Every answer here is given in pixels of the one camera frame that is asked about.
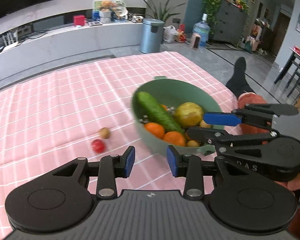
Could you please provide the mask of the yellow-green pear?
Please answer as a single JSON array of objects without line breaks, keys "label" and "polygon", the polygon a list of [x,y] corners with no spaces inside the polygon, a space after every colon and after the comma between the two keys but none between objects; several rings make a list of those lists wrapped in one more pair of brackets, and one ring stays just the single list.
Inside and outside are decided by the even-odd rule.
[{"label": "yellow-green pear", "polygon": [[203,117],[203,108],[193,102],[186,102],[174,111],[174,118],[182,128],[197,126]]}]

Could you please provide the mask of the large orange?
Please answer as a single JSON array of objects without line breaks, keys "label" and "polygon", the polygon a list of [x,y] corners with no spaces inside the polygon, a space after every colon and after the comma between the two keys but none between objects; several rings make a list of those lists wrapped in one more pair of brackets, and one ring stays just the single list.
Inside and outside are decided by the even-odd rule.
[{"label": "large orange", "polygon": [[145,130],[154,135],[155,137],[162,139],[165,135],[165,128],[161,124],[155,122],[149,122],[144,124]]}]

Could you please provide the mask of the green colander bowl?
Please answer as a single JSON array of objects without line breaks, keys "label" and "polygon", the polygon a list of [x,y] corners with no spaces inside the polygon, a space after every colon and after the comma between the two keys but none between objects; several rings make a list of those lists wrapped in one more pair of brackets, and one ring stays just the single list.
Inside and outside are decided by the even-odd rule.
[{"label": "green colander bowl", "polygon": [[168,79],[163,76],[156,77],[153,81],[144,83],[133,93],[131,109],[137,133],[152,154],[165,155],[168,143],[145,130],[143,124],[140,122],[144,117],[151,120],[154,109],[152,105],[145,108],[139,104],[139,93],[141,92],[151,94],[159,104],[167,107],[177,108],[182,103],[193,102],[202,107],[205,112],[222,111],[213,97],[190,83]]}]

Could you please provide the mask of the red tomato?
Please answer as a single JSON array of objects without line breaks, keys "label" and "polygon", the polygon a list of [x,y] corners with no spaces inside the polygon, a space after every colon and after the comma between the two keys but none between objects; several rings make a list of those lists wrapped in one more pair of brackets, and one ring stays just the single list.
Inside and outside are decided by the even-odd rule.
[{"label": "red tomato", "polygon": [[100,139],[95,139],[91,142],[91,148],[95,153],[103,153],[106,150],[105,143]]}]

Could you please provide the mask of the green cucumber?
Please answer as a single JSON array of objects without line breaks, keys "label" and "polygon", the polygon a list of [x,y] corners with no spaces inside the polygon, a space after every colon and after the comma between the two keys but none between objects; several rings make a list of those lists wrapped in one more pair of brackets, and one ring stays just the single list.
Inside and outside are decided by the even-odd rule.
[{"label": "green cucumber", "polygon": [[137,100],[145,110],[149,120],[162,125],[166,132],[183,133],[181,126],[151,94],[148,92],[138,92]]}]

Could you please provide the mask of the small brown longan fruit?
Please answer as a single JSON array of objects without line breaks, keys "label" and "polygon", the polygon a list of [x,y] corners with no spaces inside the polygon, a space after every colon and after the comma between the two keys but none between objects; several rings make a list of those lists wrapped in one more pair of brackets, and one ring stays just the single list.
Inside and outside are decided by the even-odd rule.
[{"label": "small brown longan fruit", "polygon": [[111,136],[110,130],[107,127],[101,128],[98,133],[102,139],[109,139]]}]

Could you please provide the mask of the pink small heater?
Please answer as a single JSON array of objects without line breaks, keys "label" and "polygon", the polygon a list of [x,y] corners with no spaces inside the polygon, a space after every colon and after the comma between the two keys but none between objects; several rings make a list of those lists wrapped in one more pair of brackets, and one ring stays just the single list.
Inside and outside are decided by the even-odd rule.
[{"label": "pink small heater", "polygon": [[200,46],[201,36],[198,33],[193,33],[190,40],[190,47],[198,49]]}]

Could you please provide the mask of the grey drawer cabinet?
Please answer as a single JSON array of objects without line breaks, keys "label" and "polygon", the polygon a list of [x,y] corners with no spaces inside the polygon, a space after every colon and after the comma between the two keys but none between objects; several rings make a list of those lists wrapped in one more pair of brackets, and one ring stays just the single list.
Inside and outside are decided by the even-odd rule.
[{"label": "grey drawer cabinet", "polygon": [[247,16],[242,9],[222,0],[215,15],[217,24],[213,26],[212,40],[236,45],[243,33]]}]

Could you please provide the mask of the black dining table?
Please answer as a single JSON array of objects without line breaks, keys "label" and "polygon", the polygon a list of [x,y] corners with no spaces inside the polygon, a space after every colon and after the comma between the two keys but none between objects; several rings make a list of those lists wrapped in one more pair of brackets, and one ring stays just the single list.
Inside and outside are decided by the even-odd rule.
[{"label": "black dining table", "polygon": [[286,84],[286,88],[288,88],[292,82],[293,87],[289,91],[287,97],[291,96],[291,94],[298,90],[300,94],[300,49],[297,46],[294,46],[293,48],[290,48],[292,51],[287,63],[279,73],[278,77],[275,79],[274,83],[277,84],[279,81],[281,81],[285,75],[288,73],[291,67],[295,67],[293,70],[293,74],[291,75],[289,81]]}]

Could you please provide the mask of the blue water bottle jug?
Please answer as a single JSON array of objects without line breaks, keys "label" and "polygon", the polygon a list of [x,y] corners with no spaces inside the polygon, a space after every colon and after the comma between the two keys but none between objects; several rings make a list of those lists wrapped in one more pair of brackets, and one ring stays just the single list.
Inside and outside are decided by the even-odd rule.
[{"label": "blue water bottle jug", "polygon": [[197,33],[200,36],[200,46],[206,46],[209,39],[210,27],[207,23],[207,14],[203,14],[202,20],[193,26],[193,33]]}]

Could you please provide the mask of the white plastic bag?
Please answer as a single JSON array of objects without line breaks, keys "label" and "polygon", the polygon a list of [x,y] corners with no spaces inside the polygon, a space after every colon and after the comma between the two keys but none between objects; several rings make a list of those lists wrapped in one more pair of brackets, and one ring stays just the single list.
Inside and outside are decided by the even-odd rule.
[{"label": "white plastic bag", "polygon": [[178,32],[173,25],[169,25],[164,28],[163,39],[165,43],[172,43],[177,35]]}]

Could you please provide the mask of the blue-grey trash bin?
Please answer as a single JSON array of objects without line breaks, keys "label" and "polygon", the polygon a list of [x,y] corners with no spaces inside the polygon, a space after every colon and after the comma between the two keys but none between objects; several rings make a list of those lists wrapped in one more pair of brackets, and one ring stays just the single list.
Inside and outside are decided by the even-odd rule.
[{"label": "blue-grey trash bin", "polygon": [[158,53],[162,43],[164,21],[144,18],[142,21],[142,39],[140,52],[144,54]]}]

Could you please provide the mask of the potted long-leaf plant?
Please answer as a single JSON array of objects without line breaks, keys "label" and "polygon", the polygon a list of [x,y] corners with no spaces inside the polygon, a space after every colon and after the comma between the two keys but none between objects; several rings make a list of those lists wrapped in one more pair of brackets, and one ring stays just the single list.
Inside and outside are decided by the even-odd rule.
[{"label": "potted long-leaf plant", "polygon": [[151,15],[146,14],[146,16],[150,16],[155,20],[160,20],[166,23],[172,16],[180,15],[179,12],[174,12],[174,10],[182,7],[186,3],[179,3],[178,5],[170,6],[170,1],[171,0],[166,0],[164,4],[160,2],[159,5],[156,6],[153,0],[143,0],[146,4],[146,8],[148,8],[152,13]]}]

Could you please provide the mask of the teddy bear gift bundle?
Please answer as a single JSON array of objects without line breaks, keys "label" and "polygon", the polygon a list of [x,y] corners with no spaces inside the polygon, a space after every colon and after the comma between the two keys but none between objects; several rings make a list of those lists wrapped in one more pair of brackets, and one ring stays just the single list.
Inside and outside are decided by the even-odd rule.
[{"label": "teddy bear gift bundle", "polygon": [[128,10],[124,0],[95,0],[93,1],[92,20],[102,24],[111,22],[126,22]]}]

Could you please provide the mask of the grey tv console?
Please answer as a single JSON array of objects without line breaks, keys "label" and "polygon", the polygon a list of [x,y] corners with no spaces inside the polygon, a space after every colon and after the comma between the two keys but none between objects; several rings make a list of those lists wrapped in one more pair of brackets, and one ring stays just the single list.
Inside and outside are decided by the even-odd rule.
[{"label": "grey tv console", "polygon": [[108,23],[93,27],[66,27],[28,39],[0,53],[0,81],[55,60],[92,51],[136,46],[142,38],[142,23]]}]

